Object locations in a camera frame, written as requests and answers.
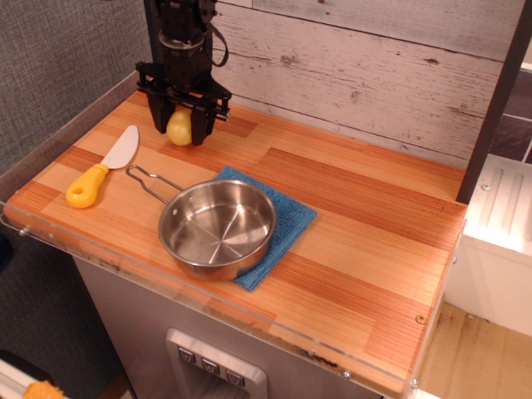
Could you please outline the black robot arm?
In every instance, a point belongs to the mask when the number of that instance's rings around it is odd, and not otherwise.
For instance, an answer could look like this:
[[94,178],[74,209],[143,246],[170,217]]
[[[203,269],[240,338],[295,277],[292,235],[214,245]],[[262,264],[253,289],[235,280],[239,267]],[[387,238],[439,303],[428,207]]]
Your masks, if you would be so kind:
[[177,106],[191,111],[191,142],[202,145],[217,119],[229,119],[232,94],[211,75],[220,62],[213,58],[213,38],[226,45],[213,25],[215,1],[146,1],[153,62],[138,62],[138,88],[148,98],[155,128],[166,133]]

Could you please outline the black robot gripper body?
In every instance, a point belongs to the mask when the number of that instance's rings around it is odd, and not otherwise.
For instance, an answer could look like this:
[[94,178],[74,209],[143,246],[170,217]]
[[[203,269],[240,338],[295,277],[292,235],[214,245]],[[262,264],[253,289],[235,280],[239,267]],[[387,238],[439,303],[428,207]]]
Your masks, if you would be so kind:
[[213,67],[222,67],[228,61],[229,49],[224,49],[220,62],[213,59],[213,38],[224,38],[218,31],[207,31],[199,42],[180,42],[158,34],[162,47],[161,62],[139,62],[138,87],[148,91],[175,93],[175,104],[189,109],[204,106],[214,109],[216,118],[226,121],[230,116],[229,99],[232,94],[211,76]]

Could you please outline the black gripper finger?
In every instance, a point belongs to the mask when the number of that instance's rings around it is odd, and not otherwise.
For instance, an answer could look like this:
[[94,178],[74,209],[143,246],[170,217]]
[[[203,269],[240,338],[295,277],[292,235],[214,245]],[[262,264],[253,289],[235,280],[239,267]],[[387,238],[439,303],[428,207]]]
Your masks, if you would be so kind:
[[166,93],[148,91],[147,98],[155,128],[159,133],[165,134],[176,108],[175,93],[172,91]]
[[191,138],[194,146],[202,145],[205,138],[212,133],[216,119],[214,109],[195,106],[190,115]]

